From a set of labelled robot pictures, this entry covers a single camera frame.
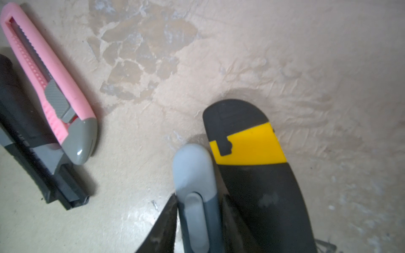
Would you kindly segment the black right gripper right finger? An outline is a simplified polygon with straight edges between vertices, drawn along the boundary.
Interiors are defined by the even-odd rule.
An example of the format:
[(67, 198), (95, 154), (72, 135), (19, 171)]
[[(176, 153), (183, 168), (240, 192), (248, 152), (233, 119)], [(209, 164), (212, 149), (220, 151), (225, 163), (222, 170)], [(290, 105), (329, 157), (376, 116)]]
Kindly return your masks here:
[(230, 195), (223, 195), (222, 228), (226, 253), (262, 253)]

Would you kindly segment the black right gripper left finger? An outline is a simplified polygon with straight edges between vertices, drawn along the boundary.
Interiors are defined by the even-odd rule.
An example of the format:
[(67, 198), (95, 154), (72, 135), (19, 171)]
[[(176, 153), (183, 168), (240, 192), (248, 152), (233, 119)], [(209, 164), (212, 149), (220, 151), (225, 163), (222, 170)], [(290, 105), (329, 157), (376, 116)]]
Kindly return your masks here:
[(172, 194), (136, 253), (173, 253), (177, 229), (178, 199)]

